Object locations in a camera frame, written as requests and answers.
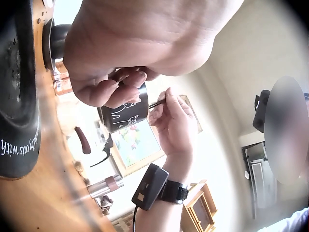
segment wooden table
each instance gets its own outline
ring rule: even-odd
[[[59,128],[52,78],[42,56],[42,29],[52,14],[53,8],[45,8],[42,0],[33,0],[37,95],[42,123],[39,159],[26,177],[0,180],[0,207],[17,231],[116,232],[107,217],[100,216],[98,206],[74,169]]]

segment cable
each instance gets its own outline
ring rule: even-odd
[[[134,214],[133,214],[133,227],[132,227],[133,229],[132,229],[132,232],[135,232],[135,220],[136,220],[137,209],[138,209],[138,206],[135,207]]]

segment black knob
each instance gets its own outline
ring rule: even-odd
[[[53,26],[50,33],[50,52],[52,59],[63,58],[64,41],[71,28],[71,24]]]

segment black device on wrist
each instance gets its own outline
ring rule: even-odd
[[[167,180],[163,189],[157,197],[157,200],[163,200],[176,204],[183,204],[187,199],[189,190],[188,185],[175,181]]]
[[[189,191],[187,185],[167,180],[169,173],[155,164],[150,164],[141,183],[133,195],[136,204],[133,215],[133,232],[137,209],[149,210],[155,200],[183,204]]]

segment white shirt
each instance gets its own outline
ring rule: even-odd
[[[290,232],[299,231],[302,224],[308,220],[308,208],[296,211],[290,218],[283,219],[269,227],[260,229],[258,232]]]

